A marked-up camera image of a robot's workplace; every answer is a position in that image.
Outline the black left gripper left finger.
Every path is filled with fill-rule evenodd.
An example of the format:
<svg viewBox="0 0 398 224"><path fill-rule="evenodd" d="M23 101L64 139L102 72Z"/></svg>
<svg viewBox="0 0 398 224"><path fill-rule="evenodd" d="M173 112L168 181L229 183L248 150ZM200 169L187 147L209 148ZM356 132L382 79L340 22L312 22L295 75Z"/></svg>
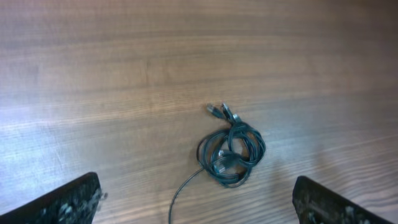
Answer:
<svg viewBox="0 0 398 224"><path fill-rule="evenodd" d="M88 172L1 215L1 224L91 224L102 196L97 173Z"/></svg>

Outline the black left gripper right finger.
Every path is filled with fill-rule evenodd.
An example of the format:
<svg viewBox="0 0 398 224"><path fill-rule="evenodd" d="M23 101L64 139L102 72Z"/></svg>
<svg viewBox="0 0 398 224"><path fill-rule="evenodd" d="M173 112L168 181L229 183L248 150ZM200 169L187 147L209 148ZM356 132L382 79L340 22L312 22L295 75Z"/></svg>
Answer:
<svg viewBox="0 0 398 224"><path fill-rule="evenodd" d="M295 182L292 203L300 224L392 224L303 175Z"/></svg>

